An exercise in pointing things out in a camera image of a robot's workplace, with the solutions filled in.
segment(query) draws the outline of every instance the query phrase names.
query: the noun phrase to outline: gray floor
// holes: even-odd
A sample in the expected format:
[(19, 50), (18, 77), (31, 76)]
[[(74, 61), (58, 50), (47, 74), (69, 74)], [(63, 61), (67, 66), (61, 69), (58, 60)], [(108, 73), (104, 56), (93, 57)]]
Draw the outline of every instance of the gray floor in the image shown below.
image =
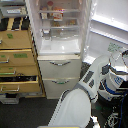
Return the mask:
[[(37, 128), (46, 126), (54, 112), (58, 100), (46, 98), (20, 99), (18, 105), (0, 103), (0, 128)], [(92, 109), (92, 115), (98, 117), (103, 128), (105, 118), (101, 110)]]

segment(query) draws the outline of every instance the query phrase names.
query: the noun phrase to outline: cabinet drawer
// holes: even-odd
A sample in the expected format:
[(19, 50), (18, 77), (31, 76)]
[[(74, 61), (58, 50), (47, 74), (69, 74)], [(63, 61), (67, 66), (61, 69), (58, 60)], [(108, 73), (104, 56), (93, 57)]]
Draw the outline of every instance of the cabinet drawer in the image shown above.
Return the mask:
[(38, 75), (36, 65), (20, 67), (0, 67), (0, 77)]
[(35, 65), (31, 49), (0, 50), (0, 67)]
[(81, 59), (72, 60), (39, 60), (42, 78), (68, 78), (79, 77), (81, 71)]
[(60, 98), (61, 94), (65, 90), (72, 89), (78, 81), (79, 78), (43, 80), (47, 98), (48, 99)]
[(38, 77), (35, 81), (26, 82), (0, 82), (0, 93), (26, 93), (39, 92)]
[(0, 49), (31, 48), (28, 31), (0, 32)]

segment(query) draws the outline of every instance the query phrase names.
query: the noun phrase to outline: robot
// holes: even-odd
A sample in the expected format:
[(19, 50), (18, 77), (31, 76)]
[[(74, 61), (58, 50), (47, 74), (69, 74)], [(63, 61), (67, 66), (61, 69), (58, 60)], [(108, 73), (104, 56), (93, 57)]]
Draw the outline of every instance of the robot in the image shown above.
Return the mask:
[[(119, 93), (116, 94), (116, 89), (120, 88), (123, 81), (128, 80), (126, 66), (128, 61), (124, 62), (124, 55), (128, 55), (128, 50), (117, 51), (110, 57), (100, 56), (97, 58), (75, 87), (63, 92), (48, 126), (85, 128), (91, 117), (91, 103), (97, 101), (98, 92), (108, 101), (121, 96)], [(124, 69), (118, 70), (119, 66), (123, 66)], [(115, 94), (111, 94), (111, 91), (109, 92), (106, 88), (115, 92)]]

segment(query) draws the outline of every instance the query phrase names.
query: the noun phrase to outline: refrigerator drawer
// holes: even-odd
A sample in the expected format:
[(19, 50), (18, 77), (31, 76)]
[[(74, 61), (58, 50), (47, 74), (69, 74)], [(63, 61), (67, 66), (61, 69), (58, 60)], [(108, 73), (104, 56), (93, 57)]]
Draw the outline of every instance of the refrigerator drawer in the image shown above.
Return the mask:
[(35, 65), (31, 49), (0, 50), (0, 67)]
[(31, 48), (28, 31), (0, 32), (0, 49)]
[(26, 93), (39, 92), (38, 77), (33, 81), (25, 82), (0, 82), (0, 93)]
[(32, 66), (13, 66), (13, 67), (0, 67), (0, 77), (11, 76), (34, 76), (38, 75), (36, 65)]
[(52, 79), (52, 80), (43, 80), (47, 99), (59, 99), (61, 94), (65, 90), (72, 89), (76, 83), (79, 81), (79, 78), (76, 79)]
[(69, 60), (39, 60), (42, 78), (79, 77), (81, 59)]

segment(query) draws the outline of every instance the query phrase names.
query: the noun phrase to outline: refrigerator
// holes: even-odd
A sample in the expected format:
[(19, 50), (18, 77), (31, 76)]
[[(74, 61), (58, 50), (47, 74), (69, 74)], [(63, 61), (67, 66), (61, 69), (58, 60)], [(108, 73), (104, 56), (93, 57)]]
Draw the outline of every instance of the refrigerator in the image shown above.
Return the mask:
[(48, 99), (59, 98), (89, 65), (128, 49), (128, 0), (25, 0)]

